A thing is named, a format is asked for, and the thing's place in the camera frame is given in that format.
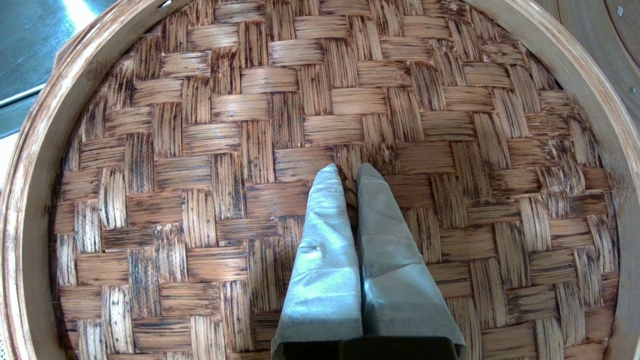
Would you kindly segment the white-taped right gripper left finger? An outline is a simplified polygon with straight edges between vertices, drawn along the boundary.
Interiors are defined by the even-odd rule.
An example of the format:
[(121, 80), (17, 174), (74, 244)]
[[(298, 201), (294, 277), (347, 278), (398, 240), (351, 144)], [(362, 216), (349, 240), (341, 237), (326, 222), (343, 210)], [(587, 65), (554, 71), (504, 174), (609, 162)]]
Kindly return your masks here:
[(363, 335), (361, 272), (336, 164), (315, 176), (273, 346)]

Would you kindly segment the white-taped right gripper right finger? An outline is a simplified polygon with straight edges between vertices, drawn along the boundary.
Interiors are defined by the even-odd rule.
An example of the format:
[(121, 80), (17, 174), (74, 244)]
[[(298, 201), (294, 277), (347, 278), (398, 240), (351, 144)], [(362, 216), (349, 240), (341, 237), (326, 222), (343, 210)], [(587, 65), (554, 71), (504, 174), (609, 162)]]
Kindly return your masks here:
[(466, 340), (416, 244), (390, 186), (369, 163), (358, 172), (358, 256), (365, 333)]

